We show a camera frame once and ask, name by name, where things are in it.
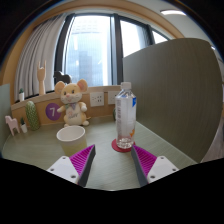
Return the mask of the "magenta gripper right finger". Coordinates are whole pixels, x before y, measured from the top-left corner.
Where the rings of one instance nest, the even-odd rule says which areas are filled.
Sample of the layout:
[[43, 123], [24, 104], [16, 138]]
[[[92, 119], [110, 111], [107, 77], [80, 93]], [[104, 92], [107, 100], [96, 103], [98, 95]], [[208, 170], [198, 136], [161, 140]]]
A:
[[139, 146], [132, 146], [131, 155], [141, 186], [145, 186], [178, 171], [178, 168], [165, 156], [156, 157]]

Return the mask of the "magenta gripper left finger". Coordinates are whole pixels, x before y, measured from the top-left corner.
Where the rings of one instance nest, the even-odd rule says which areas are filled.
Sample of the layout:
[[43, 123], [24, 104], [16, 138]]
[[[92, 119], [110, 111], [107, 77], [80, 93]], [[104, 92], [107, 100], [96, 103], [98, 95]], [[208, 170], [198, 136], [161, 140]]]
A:
[[70, 157], [60, 157], [47, 171], [81, 187], [85, 187], [95, 155], [95, 146], [91, 145]]

